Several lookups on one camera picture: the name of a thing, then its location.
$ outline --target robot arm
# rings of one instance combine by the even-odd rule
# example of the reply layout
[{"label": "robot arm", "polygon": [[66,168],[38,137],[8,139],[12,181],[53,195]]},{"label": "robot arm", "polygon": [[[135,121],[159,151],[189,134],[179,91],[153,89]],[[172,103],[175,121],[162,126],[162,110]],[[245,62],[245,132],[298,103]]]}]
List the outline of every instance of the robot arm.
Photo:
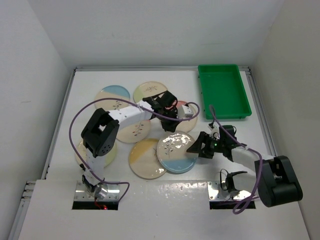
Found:
[{"label": "robot arm", "polygon": [[[153,119],[156,117],[153,113],[171,119],[193,116],[192,110],[187,106],[181,106],[177,109],[177,103],[177,98],[169,91],[165,91],[152,97],[143,98],[137,103],[138,107],[127,106],[110,111],[104,111],[102,108],[97,109],[81,133],[90,169],[103,179],[105,164],[103,156],[113,148],[119,130],[142,120]],[[174,132],[180,123],[162,117],[159,119],[162,128],[169,132]],[[100,183],[89,169],[85,169],[82,181],[92,193]]]},{"label": "robot arm", "polygon": [[[246,190],[251,192],[258,177],[259,157],[234,142],[219,127],[219,136],[215,137],[216,130],[213,126],[211,134],[201,132],[195,143],[187,150],[188,153],[198,153],[199,157],[211,159],[215,153],[222,153],[230,161],[242,164],[255,172],[256,176],[246,171],[227,173],[225,190],[229,193]],[[233,126],[222,126],[228,133],[235,137]],[[300,201],[303,192],[295,171],[286,156],[263,155],[261,178],[258,185],[258,195],[267,207],[273,207],[290,202]]]}]

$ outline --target white enclosure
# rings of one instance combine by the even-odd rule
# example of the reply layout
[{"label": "white enclosure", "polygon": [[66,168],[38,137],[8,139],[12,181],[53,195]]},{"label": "white enclosure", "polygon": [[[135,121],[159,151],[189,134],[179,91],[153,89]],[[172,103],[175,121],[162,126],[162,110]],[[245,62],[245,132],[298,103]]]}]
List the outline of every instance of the white enclosure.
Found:
[{"label": "white enclosure", "polygon": [[[0,240],[10,234],[26,181],[41,178],[76,67],[229,63],[253,70],[277,153],[300,180],[308,234],[319,239],[318,2],[0,1]],[[56,166],[61,171],[48,178],[71,180],[79,171],[66,176],[70,166]]]}]

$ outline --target ceramic plate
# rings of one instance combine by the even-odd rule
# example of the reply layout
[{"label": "ceramic plate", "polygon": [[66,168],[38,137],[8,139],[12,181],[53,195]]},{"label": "ceramic plate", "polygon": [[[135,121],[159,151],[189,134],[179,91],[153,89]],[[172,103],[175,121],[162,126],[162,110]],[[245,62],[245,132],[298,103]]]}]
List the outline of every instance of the ceramic plate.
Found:
[{"label": "ceramic plate", "polygon": [[[86,148],[85,148],[84,142],[82,140],[79,143],[79,145],[76,147],[76,149],[80,153],[80,156],[85,161],[87,161]],[[105,165],[104,165],[104,167],[108,166],[116,158],[116,155],[117,155],[117,143],[115,142],[114,145],[113,145],[113,148],[110,150],[110,152],[108,152],[107,155],[105,155]],[[77,154],[75,155],[75,160],[79,165],[82,164],[82,161],[80,160],[80,158],[78,157]]]},{"label": "ceramic plate", "polygon": [[143,179],[156,179],[166,173],[157,157],[158,139],[147,138],[138,142],[129,154],[132,171]]},{"label": "ceramic plate", "polygon": [[150,132],[150,120],[143,120],[121,129],[116,139],[123,143],[134,144],[144,139]]},{"label": "ceramic plate", "polygon": [[175,174],[191,170],[197,161],[197,154],[188,153],[187,149],[194,142],[193,137],[183,131],[170,132],[162,137],[156,151],[162,166]]},{"label": "ceramic plate", "polygon": [[[111,85],[106,86],[100,92],[98,92],[94,100],[103,98],[118,98],[130,101],[130,93],[123,86]],[[96,109],[103,108],[105,111],[122,109],[128,105],[129,104],[126,102],[117,100],[99,101],[94,104]]]},{"label": "ceramic plate", "polygon": [[148,81],[142,83],[134,90],[133,100],[135,103],[137,103],[143,98],[151,97],[167,90],[167,87],[160,82]]}]

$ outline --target purple cable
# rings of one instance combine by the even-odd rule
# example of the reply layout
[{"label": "purple cable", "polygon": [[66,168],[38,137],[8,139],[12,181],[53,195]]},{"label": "purple cable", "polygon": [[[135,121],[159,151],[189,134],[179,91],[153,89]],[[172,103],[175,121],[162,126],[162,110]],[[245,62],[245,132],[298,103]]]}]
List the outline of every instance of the purple cable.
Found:
[{"label": "purple cable", "polygon": [[[213,119],[216,121],[216,123],[219,125],[219,127],[221,127],[221,129],[225,132],[225,134],[228,135],[228,137],[230,137],[235,143],[237,143],[238,145],[240,145],[241,147],[245,148],[246,149],[246,146],[243,145],[242,143],[240,143],[237,139],[235,139],[222,125],[221,123],[218,121],[217,117],[216,117],[216,114],[215,114],[215,109],[214,109],[214,106],[213,105],[209,105],[209,108],[210,108],[210,112],[213,116]],[[259,182],[260,182],[260,179],[261,179],[261,174],[262,174],[262,164],[263,164],[263,158],[262,158],[262,155],[252,149],[252,148],[247,148],[250,152],[253,152],[255,154],[257,154],[259,156],[259,169],[258,169],[258,174],[257,174],[257,177],[256,177],[256,182],[253,186],[253,189],[252,189],[252,192],[251,192],[251,195],[242,199],[241,201],[239,201],[233,208],[232,212],[234,214],[240,214],[242,213],[250,204],[250,202],[255,199],[255,192],[257,191],[258,189],[258,185],[259,185]],[[239,211],[237,211],[237,208],[241,205],[245,203]]]},{"label": "purple cable", "polygon": [[85,167],[90,171],[90,173],[97,179],[99,180],[101,183],[103,184],[109,184],[109,185],[122,185],[122,184],[126,184],[127,187],[126,187],[126,190],[124,191],[124,193],[122,194],[122,196],[119,198],[118,202],[120,202],[120,200],[126,195],[126,193],[128,192],[129,190],[129,187],[130,187],[130,183],[128,181],[120,181],[120,182],[110,182],[110,181],[105,181],[101,178],[99,178],[95,173],[94,171],[91,170],[91,168],[89,167],[89,165],[86,163],[86,161],[81,157],[80,153],[78,152],[74,142],[72,141],[72,136],[71,136],[71,131],[72,131],[72,127],[75,123],[75,120],[77,119],[77,117],[80,115],[80,113],[82,113],[87,107],[91,106],[92,104],[95,104],[97,102],[101,102],[101,101],[105,101],[105,100],[116,100],[116,101],[121,101],[121,102],[125,102],[127,104],[130,104],[132,106],[135,106],[137,108],[140,108],[144,111],[147,111],[149,113],[152,113],[153,115],[156,115],[160,118],[163,118],[163,119],[167,119],[167,120],[172,120],[172,121],[178,121],[178,122],[183,122],[183,121],[190,121],[191,119],[194,119],[196,118],[198,115],[199,115],[199,112],[200,112],[200,107],[198,104],[196,104],[195,102],[187,102],[187,105],[189,104],[194,104],[196,105],[197,107],[197,113],[192,116],[192,117],[189,117],[189,118],[184,118],[184,119],[177,119],[177,118],[171,118],[171,117],[167,117],[167,116],[163,116],[159,113],[156,113],[156,112],[153,112],[143,106],[138,106],[138,104],[136,103],[133,103],[133,102],[130,102],[130,101],[127,101],[127,100],[124,100],[124,99],[120,99],[120,98],[115,98],[115,97],[105,97],[105,98],[101,98],[101,99],[98,99],[98,100],[95,100],[95,101],[92,101],[90,103],[88,103],[87,105],[85,105],[83,108],[81,108],[77,113],[76,115],[74,116],[74,118],[72,119],[71,123],[70,123],[70,127],[69,127],[69,141],[70,141],[70,144],[71,144],[71,147],[73,148],[75,154],[79,157],[79,159],[81,160],[81,162],[83,163],[83,165],[85,165]]}]

